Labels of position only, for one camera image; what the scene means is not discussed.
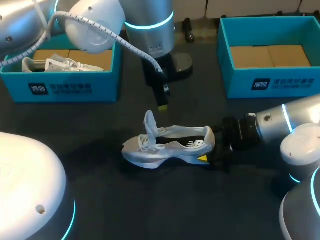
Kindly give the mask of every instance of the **cardboard box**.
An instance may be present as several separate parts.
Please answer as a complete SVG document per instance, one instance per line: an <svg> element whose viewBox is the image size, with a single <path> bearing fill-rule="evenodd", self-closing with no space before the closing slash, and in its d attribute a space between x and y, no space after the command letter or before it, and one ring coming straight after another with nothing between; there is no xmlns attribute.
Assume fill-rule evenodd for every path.
<svg viewBox="0 0 320 240"><path fill-rule="evenodd" d="M55 50L50 50L50 49L45 49L45 50L37 50L34 53L33 60L46 60L51 58L54 54L58 54L60 57L67 58L69 56L70 50L60 50L60 49L55 49Z"/></svg>
<svg viewBox="0 0 320 240"><path fill-rule="evenodd" d="M66 35L53 37L30 58L45 60L53 54L73 58L106 71L21 72L21 61L1 68L0 74L16 103L116 102L121 71L121 46L98 55L80 53Z"/></svg>
<svg viewBox="0 0 320 240"><path fill-rule="evenodd" d="M311 67L301 45L232 46L236 69Z"/></svg>
<svg viewBox="0 0 320 240"><path fill-rule="evenodd" d="M276 68L311 67L301 45L276 45L268 46L268 49Z"/></svg>
<svg viewBox="0 0 320 240"><path fill-rule="evenodd" d="M102 68L105 71L110 71L112 65L112 50L100 54L89 54L79 50L71 50L68 58L82 64L88 64Z"/></svg>
<svg viewBox="0 0 320 240"><path fill-rule="evenodd" d="M319 43L313 16L222 18L217 56L227 97L319 94Z"/></svg>
<svg viewBox="0 0 320 240"><path fill-rule="evenodd" d="M266 46L231 47L234 66L237 69L274 68L275 65Z"/></svg>

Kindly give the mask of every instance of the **sneaker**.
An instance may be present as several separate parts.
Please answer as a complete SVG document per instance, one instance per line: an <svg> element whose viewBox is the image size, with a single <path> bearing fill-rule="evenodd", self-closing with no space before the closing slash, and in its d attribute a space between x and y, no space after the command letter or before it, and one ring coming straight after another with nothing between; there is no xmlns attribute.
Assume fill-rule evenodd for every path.
<svg viewBox="0 0 320 240"><path fill-rule="evenodd" d="M156 169L172 158L182 159L188 164L209 164L198 158L207 155L215 147L215 135L210 127L157 128L150 110L145 114L144 126L146 135L133 137L123 144L122 155L132 164Z"/></svg>
<svg viewBox="0 0 320 240"><path fill-rule="evenodd" d="M104 71L104 69L91 66L87 64L81 64L70 58L64 58L57 54L54 54L47 60L33 60L29 57L25 57L22 60L22 72L95 72Z"/></svg>

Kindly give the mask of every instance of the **logo on box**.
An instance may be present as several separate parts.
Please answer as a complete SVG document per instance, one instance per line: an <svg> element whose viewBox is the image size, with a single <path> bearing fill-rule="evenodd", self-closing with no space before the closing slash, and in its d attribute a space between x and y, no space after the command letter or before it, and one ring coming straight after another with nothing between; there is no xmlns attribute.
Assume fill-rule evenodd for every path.
<svg viewBox="0 0 320 240"><path fill-rule="evenodd" d="M253 81L251 90L267 90L270 84L270 78L257 78Z"/></svg>
<svg viewBox="0 0 320 240"><path fill-rule="evenodd" d="M48 95L48 89L44 83L29 83L33 95Z"/></svg>

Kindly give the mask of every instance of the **dark table surface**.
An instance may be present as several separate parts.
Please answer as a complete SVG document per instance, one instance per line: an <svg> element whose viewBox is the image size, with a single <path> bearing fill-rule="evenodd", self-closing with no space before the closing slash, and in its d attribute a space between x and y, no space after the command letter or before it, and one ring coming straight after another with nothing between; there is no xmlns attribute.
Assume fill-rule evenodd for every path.
<svg viewBox="0 0 320 240"><path fill-rule="evenodd" d="M36 139L61 159L74 190L79 240L282 240L280 146L232 156L230 173L173 160L156 170L130 165L121 145L145 132L153 110L158 127L214 126L292 101L227 100L214 44L182 44L194 61L190 79L170 85L167 112L158 112L141 61L123 55L115 104L14 104L0 86L0 131Z"/></svg>

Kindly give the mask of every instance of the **white coiled cable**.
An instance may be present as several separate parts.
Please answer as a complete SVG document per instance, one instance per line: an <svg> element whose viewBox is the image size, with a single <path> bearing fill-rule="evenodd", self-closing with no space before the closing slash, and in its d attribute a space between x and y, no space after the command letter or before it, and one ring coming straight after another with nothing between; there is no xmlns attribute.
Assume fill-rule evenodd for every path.
<svg viewBox="0 0 320 240"><path fill-rule="evenodd" d="M49 30L52 29L52 27L58 17L65 18L65 19L72 19L72 20L78 21L80 23L88 24L88 25L100 30L101 32L106 33L107 35L112 37L115 41L117 41L119 44L121 44L122 46L129 49L131 52L134 52L139 57L149 61L154 66L155 70L158 73L164 72L162 70L162 68L160 67L159 63L152 56L145 53L144 51L139 50L135 46L131 45L129 42L127 42L126 40L124 40L123 38L121 38L120 36L115 34L113 31L109 30L108 28L106 28L106 27L104 27L94 21L91 21L85 17L73 15L73 14L70 14L70 13L64 12L64 11L57 11L55 14L52 15L52 17L48 23ZM0 62L0 68L7 66L7 65L14 64L14 63L24 59L25 57L29 56L30 54L35 52L47 40L47 37L48 37L48 31L45 31L43 33L43 35L41 36L41 38L38 40L38 42L36 42L36 44L34 44L32 47L30 47L27 51L15 56L11 59L4 60L4 61Z"/></svg>

